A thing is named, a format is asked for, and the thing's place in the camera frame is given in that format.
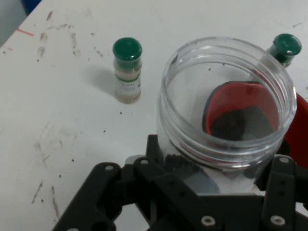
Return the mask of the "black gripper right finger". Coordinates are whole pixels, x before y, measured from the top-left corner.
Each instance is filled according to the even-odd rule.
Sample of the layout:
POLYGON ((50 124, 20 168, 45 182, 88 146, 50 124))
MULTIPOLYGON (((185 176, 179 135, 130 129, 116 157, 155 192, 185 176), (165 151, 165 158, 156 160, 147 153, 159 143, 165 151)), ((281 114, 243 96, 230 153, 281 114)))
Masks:
POLYGON ((290 157, 275 155, 267 186, 261 222, 266 231, 306 231, 308 218, 295 209, 308 205, 308 170, 290 157))

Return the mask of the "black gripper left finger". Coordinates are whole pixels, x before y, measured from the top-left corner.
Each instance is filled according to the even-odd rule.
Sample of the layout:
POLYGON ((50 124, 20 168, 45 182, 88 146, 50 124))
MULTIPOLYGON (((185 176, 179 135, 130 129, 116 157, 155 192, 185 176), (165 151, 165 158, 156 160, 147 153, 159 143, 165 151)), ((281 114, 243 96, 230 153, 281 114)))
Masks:
POLYGON ((135 204, 151 231, 219 231, 222 219, 176 177, 193 166, 175 154, 163 156, 156 135, 146 154, 120 167, 97 164, 60 217, 56 231, 114 231, 125 205, 135 204))

